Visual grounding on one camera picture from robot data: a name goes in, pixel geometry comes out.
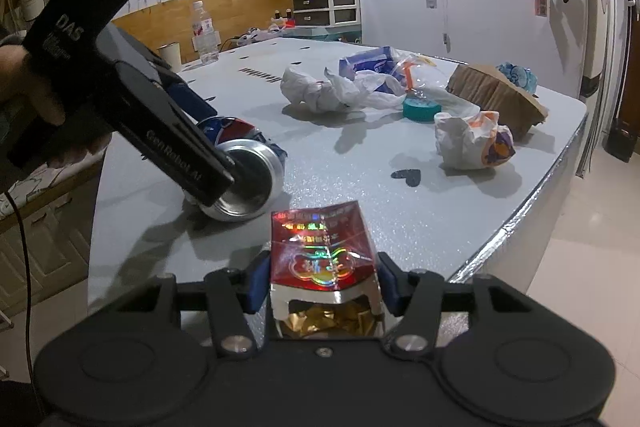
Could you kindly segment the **person left hand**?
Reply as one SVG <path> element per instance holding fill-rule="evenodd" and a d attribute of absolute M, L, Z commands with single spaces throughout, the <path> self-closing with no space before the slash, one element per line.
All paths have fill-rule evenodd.
<path fill-rule="evenodd" d="M 43 81 L 28 69 L 29 53 L 17 41 L 6 39 L 1 43 L 1 102 L 23 102 L 48 124 L 61 126 L 65 114 L 49 94 Z M 87 155 L 104 150 L 112 139 L 111 133 L 93 135 L 86 144 L 69 146 L 47 159 L 51 168 L 77 164 Z"/>

